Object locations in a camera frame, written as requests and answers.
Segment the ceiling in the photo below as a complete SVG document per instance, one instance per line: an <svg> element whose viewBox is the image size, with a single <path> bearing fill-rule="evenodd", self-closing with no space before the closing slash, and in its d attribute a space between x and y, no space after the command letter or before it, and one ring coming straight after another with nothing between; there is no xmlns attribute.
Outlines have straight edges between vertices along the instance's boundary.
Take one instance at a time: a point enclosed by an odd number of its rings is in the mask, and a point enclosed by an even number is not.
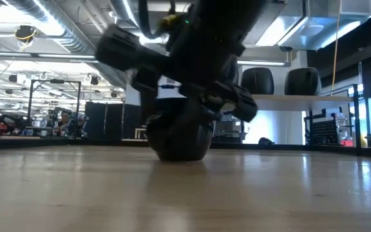
<svg viewBox="0 0 371 232"><path fill-rule="evenodd" d="M308 12L302 0L286 1L285 5L275 4L275 1L272 0L267 1L267 7L243 42L247 48L242 57L239 58L241 61L262 61L267 62L265 64L283 63L290 65L291 61L288 60L287 53L273 45L287 36L292 29L300 32L302 28L295 27L302 20L304 21L307 13L310 13L310 16L316 16L316 18L330 18L330 22L334 18L334 16L322 16L317 13L311 15L313 11L309 10L310 12ZM0 0L0 2L2 3L0 5L0 52L93 55L95 45L103 31L109 24L113 23L117 23L130 32L139 34L140 39L145 42L144 46L164 52L163 44L149 41L140 34L140 30L136 26L136 21L138 21L138 2L136 0ZM191 3L194 3L194 0L177 1L177 12L185 12ZM150 25L154 28L158 20L166 15L169 1L153 0L149 1L148 6ZM30 46L23 46L23 43L14 37L15 30L21 25L31 25L37 29L35 39ZM330 36L332 32L333 29L328 27L325 36ZM298 46L299 49L307 49L309 45L299 42L301 35L293 34L283 45L294 44L294 48ZM12 83L8 80L10 75L24 77L25 81ZM24 102L23 98L29 95L30 80L39 80L41 77L47 80L80 81L83 92L81 98L97 99L98 101L101 99L121 101L124 98L126 83L129 82L129 77L125 73L99 63L85 63L84 61L70 63L69 60L53 63L45 60L0 59L0 100L5 102L9 100L15 103ZM98 77L98 85L90 84L91 77ZM46 83L45 86L47 86L45 90L36 93L39 96L38 98L41 99L37 101L45 102L43 98L53 98L52 94L48 93L49 88L52 90L73 90L76 88L69 84L66 84L66 88L54 86L50 83ZM10 95L5 93L8 88L11 88L14 93ZM110 97L112 91L118 91L119 96L112 99ZM75 92L66 93L61 98L75 100L77 96Z"/></svg>

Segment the ceiling light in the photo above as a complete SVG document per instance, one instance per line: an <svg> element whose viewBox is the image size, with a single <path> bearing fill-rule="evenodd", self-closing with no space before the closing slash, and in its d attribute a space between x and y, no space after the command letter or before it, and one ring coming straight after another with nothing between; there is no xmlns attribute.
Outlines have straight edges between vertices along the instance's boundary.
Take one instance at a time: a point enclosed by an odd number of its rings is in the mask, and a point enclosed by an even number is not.
<svg viewBox="0 0 371 232"><path fill-rule="evenodd" d="M16 82L18 81L18 75L10 75L10 76L8 77L8 80L9 80L10 82L14 82L14 83L16 83Z"/></svg>
<svg viewBox="0 0 371 232"><path fill-rule="evenodd" d="M62 93L60 91L57 91L57 90L50 90L48 91L48 94L50 94L51 96L61 96Z"/></svg>
<svg viewBox="0 0 371 232"><path fill-rule="evenodd" d="M51 90L52 89L51 87L49 87L46 84L41 84L41 87L43 87L44 89L47 89L47 90Z"/></svg>
<svg viewBox="0 0 371 232"><path fill-rule="evenodd" d="M74 89L65 89L63 92L76 92ZM81 93L99 93L99 90L81 90Z"/></svg>
<svg viewBox="0 0 371 232"><path fill-rule="evenodd" d="M65 95L65 96L69 96L69 97L71 97L72 99L77 99L76 96L72 96L71 94L68 94L68 93L62 93L62 94Z"/></svg>
<svg viewBox="0 0 371 232"><path fill-rule="evenodd" d="M285 34L284 21L278 17L264 32L256 46L274 46Z"/></svg>
<svg viewBox="0 0 371 232"><path fill-rule="evenodd" d="M95 59L93 55L68 55L68 54L38 54L41 58L60 58L60 59Z"/></svg>
<svg viewBox="0 0 371 232"><path fill-rule="evenodd" d="M283 43L287 41L290 37L294 35L307 21L309 20L309 17L305 17L302 19L292 30L290 30L283 38L278 41L277 45L281 46Z"/></svg>
<svg viewBox="0 0 371 232"><path fill-rule="evenodd" d="M118 96L117 91L113 90L113 91L111 92L111 97L116 98L117 96Z"/></svg>
<svg viewBox="0 0 371 232"><path fill-rule="evenodd" d="M0 52L1 56L7 57L32 57L30 53L21 53L21 52Z"/></svg>
<svg viewBox="0 0 371 232"><path fill-rule="evenodd" d="M90 83L92 84L92 85L98 85L98 77L91 77L91 81L90 81Z"/></svg>
<svg viewBox="0 0 371 232"><path fill-rule="evenodd" d="M285 66L283 62L268 62L268 61L237 61L238 64L258 65L258 66Z"/></svg>
<svg viewBox="0 0 371 232"><path fill-rule="evenodd" d="M142 33L134 33L136 36L140 37L140 44L144 45L146 43L165 43L163 38L158 37L155 39L148 39L146 36L144 36Z"/></svg>
<svg viewBox="0 0 371 232"><path fill-rule="evenodd" d="M342 29L338 32L338 38L342 38L347 33L351 32L352 30L356 29L358 26L361 25L360 21L352 22L347 24L346 26L342 27ZM333 43L336 40L336 32L332 34L325 42L321 45L321 48L328 46L329 44Z"/></svg>
<svg viewBox="0 0 371 232"><path fill-rule="evenodd" d="M12 7L0 6L0 23L30 24L34 20L30 15L23 14L18 10L13 11Z"/></svg>
<svg viewBox="0 0 371 232"><path fill-rule="evenodd" d="M168 12L171 8L169 3L161 2L148 2L148 11L150 12ZM176 12L187 12L188 7L191 6L191 3L175 3Z"/></svg>

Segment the fluorescent light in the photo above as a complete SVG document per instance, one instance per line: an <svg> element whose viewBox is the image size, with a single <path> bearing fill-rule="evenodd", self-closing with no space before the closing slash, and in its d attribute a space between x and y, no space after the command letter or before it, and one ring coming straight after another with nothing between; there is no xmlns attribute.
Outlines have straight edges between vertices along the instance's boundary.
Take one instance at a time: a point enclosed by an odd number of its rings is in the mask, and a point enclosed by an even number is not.
<svg viewBox="0 0 371 232"><path fill-rule="evenodd" d="M187 12L187 6L191 6L191 3L175 3L176 12ZM150 12L168 12L171 8L169 3L149 2L148 11Z"/></svg>
<svg viewBox="0 0 371 232"><path fill-rule="evenodd" d="M278 17L264 32L256 46L274 46L286 34L284 21Z"/></svg>
<svg viewBox="0 0 371 232"><path fill-rule="evenodd" d="M62 93L62 94L65 95L65 96L69 96L69 97L71 97L72 99L77 99L76 96L72 96L71 94L68 94L68 93Z"/></svg>
<svg viewBox="0 0 371 232"><path fill-rule="evenodd" d="M52 94L54 94L56 96L61 96L62 95L62 92L57 91L57 90L50 90L50 91L48 91L48 93L52 93Z"/></svg>
<svg viewBox="0 0 371 232"><path fill-rule="evenodd" d="M285 66L283 62L267 62L267 61L237 61L238 64L258 65L258 66Z"/></svg>
<svg viewBox="0 0 371 232"><path fill-rule="evenodd" d="M30 24L34 20L32 16L13 11L9 6L0 6L0 23Z"/></svg>
<svg viewBox="0 0 371 232"><path fill-rule="evenodd" d="M1 56L7 57L31 57L30 53L21 53L21 52L0 52Z"/></svg>
<svg viewBox="0 0 371 232"><path fill-rule="evenodd" d="M294 33L296 33L308 20L309 17L305 17L304 19L302 19L296 26L294 26L294 28L291 31L289 31L286 34L286 36L284 36L283 38L280 39L280 41L277 42L277 45L281 46L283 43L285 43L287 39L292 37Z"/></svg>
<svg viewBox="0 0 371 232"><path fill-rule="evenodd" d="M51 87L49 87L49 86L46 85L46 84L42 84L41 87L43 87L43 88L45 88L45 89L47 89L47 90L51 90L51 89L52 89Z"/></svg>
<svg viewBox="0 0 371 232"><path fill-rule="evenodd" d="M63 59L94 59L93 55L67 55L67 54L38 54L41 58L63 58Z"/></svg>
<svg viewBox="0 0 371 232"><path fill-rule="evenodd" d="M165 43L163 38L158 37L155 39L148 39L146 36L144 36L142 33L135 32L134 35L140 37L140 44L146 44L146 43Z"/></svg>
<svg viewBox="0 0 371 232"><path fill-rule="evenodd" d="M119 104L119 103L122 103L122 101L120 101L120 100L95 100L95 99L92 99L92 100L88 100L88 99L86 99L86 102L94 102L94 103L112 103L112 104Z"/></svg>
<svg viewBox="0 0 371 232"><path fill-rule="evenodd" d="M342 29L339 30L339 39L342 38L347 33L351 32L352 30L356 29L358 26L361 25L360 21L352 22L344 26ZM321 48L326 47L327 45L333 43L336 40L336 32L334 32L323 44L321 45Z"/></svg>

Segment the cable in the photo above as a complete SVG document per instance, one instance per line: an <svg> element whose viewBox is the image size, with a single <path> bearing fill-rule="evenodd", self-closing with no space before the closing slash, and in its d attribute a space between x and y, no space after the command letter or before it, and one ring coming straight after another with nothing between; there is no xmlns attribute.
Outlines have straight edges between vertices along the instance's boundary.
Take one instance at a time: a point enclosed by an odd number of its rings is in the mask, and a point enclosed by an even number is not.
<svg viewBox="0 0 371 232"><path fill-rule="evenodd" d="M332 91L334 90L334 81L336 80L336 68L337 68L336 66L337 66L337 62L338 62L340 11L341 11L341 0L339 0L338 25L337 25L337 28L336 28L336 45L334 47Z"/></svg>
<svg viewBox="0 0 371 232"><path fill-rule="evenodd" d="M186 8L187 8L188 5L190 5L190 3L186 3L186 4L184 5L183 12L186 11Z"/></svg>
<svg viewBox="0 0 371 232"><path fill-rule="evenodd" d="M22 52L26 46L22 46L18 52ZM0 73L0 77L11 67L12 63L14 63L15 58L12 59L12 61L8 64L8 66Z"/></svg>
<svg viewBox="0 0 371 232"><path fill-rule="evenodd" d="M164 33L162 30L157 30L155 34L151 33L151 29L149 27L147 0L138 0L138 18L140 19L141 32L148 39L156 39Z"/></svg>
<svg viewBox="0 0 371 232"><path fill-rule="evenodd" d="M168 14L175 14L175 0L170 0L170 9Z"/></svg>

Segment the yellow cable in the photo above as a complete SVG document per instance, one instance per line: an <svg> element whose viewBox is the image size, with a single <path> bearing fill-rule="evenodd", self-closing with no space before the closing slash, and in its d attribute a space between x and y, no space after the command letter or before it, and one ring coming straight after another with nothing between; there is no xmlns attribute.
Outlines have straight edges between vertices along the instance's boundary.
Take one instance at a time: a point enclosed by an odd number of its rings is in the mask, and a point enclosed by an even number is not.
<svg viewBox="0 0 371 232"><path fill-rule="evenodd" d="M37 29L35 29L35 30L33 31L33 34L32 34L32 35L29 35L29 36L27 36L27 37L17 37L17 36L15 36L15 38L20 39L20 40L23 40L23 39L30 39L30 38L33 37L36 33L37 33Z"/></svg>
<svg viewBox="0 0 371 232"><path fill-rule="evenodd" d="M340 11L341 11L341 0L339 0L338 25L337 25L337 29L336 29L336 45L335 45L335 49L334 49L332 91L334 90L334 81L336 80L336 68L337 68L336 66L337 66L337 63L338 63Z"/></svg>

